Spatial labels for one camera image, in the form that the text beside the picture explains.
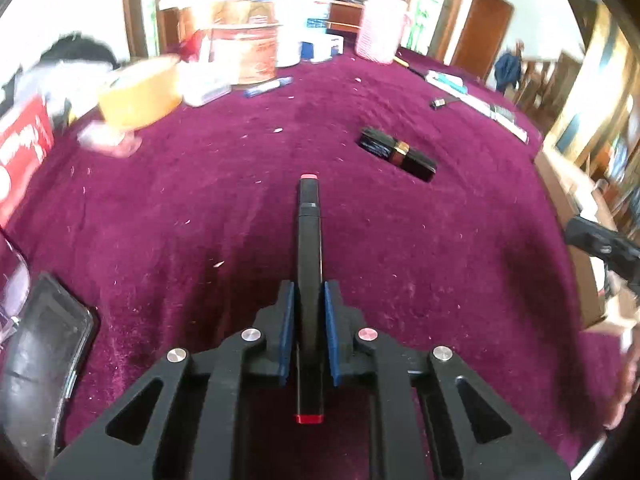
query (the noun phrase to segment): blue jacket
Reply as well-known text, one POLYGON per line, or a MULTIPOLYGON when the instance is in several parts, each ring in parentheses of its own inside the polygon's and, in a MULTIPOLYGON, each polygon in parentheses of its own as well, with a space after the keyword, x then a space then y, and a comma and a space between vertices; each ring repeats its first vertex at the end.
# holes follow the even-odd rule
POLYGON ((506 88, 509 84, 516 86, 522 76, 522 58, 510 52, 502 54, 495 64, 496 88, 506 88))

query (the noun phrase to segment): white wall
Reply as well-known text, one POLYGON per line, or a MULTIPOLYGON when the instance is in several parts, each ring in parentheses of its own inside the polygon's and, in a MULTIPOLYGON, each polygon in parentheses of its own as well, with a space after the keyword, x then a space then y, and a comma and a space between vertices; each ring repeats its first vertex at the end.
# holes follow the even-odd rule
MULTIPOLYGON (((525 43, 524 56, 557 59, 561 50, 577 60, 584 58, 584 42, 567 0, 507 0, 514 7, 500 54, 513 48, 516 40, 525 43)), ((464 26, 471 0, 463 0, 445 62, 450 63, 464 26)), ((487 84, 495 87, 492 74, 487 84)))
POLYGON ((75 31, 106 43, 116 59, 129 59, 122 0, 13 0, 0 16, 0 84, 75 31))

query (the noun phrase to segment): pink spool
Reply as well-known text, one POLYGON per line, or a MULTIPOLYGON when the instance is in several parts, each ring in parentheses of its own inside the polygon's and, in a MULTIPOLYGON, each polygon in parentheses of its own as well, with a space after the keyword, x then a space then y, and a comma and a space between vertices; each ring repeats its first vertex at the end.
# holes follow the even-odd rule
POLYGON ((376 63, 390 64, 408 23, 406 2, 367 0, 356 40, 356 54, 376 63))

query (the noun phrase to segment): table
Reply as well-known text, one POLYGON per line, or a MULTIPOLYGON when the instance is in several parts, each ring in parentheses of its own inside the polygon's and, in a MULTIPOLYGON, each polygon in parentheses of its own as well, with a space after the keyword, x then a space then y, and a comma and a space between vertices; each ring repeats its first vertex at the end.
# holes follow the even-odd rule
MULTIPOLYGON (((532 164, 534 127, 518 114, 523 144, 462 104, 434 112, 439 90, 350 48, 278 75, 295 81, 182 105, 140 131, 128 159, 84 151, 71 131, 33 177, 8 232, 34 274, 53 272, 100 317, 66 441, 169 349, 211 348, 274 301, 294 276, 296 185, 315 173, 324 275, 346 303, 404 345, 453 348, 572 464, 599 433, 620 352, 579 330, 568 251, 532 164), (433 181, 359 148, 367 125, 435 158, 433 181)), ((257 403, 261 476, 364 476, 362 395, 330 394, 314 428, 295 426, 291 400, 268 392, 257 403)))

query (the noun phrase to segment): red box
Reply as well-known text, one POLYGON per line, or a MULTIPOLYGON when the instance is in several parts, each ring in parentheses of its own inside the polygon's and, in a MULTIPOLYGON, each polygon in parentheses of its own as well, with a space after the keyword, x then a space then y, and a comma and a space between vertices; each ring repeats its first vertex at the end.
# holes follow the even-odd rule
POLYGON ((52 147, 53 132, 42 97, 15 106, 0 119, 1 226, 11 218, 52 147))

